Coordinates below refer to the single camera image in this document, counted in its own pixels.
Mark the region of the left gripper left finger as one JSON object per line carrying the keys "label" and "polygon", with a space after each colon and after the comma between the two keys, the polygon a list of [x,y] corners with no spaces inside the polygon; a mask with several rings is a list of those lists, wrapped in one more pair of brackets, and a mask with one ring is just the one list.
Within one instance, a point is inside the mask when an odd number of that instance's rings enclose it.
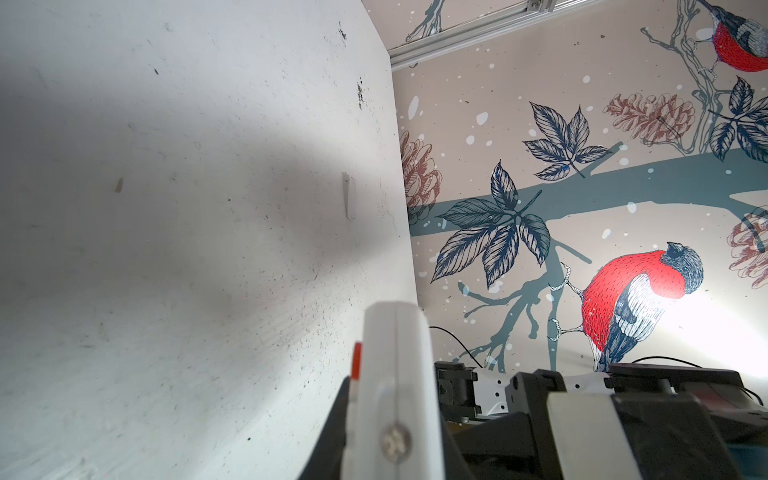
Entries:
{"label": "left gripper left finger", "polygon": [[346,446],[346,418],[350,378],[338,390],[319,438],[301,472],[299,480],[340,480]]}

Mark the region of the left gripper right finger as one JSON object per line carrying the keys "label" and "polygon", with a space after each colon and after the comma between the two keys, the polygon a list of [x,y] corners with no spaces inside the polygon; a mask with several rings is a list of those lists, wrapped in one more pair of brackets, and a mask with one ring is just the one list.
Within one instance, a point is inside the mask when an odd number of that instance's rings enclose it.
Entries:
{"label": "left gripper right finger", "polygon": [[446,480],[474,480],[474,475],[469,465],[448,429],[445,420],[441,421],[443,459]]}

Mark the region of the white remote control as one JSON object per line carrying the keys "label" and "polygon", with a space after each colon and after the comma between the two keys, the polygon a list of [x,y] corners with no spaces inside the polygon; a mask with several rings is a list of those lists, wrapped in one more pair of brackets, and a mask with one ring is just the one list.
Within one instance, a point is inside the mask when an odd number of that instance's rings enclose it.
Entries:
{"label": "white remote control", "polygon": [[377,302],[354,347],[343,479],[444,479],[428,323],[412,303]]}

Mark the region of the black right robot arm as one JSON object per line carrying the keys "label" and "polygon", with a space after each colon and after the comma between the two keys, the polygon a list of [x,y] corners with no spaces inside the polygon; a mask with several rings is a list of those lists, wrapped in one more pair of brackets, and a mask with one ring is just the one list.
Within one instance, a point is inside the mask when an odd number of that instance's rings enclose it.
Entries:
{"label": "black right robot arm", "polygon": [[450,479],[763,479],[767,407],[732,370],[565,377],[435,366]]}

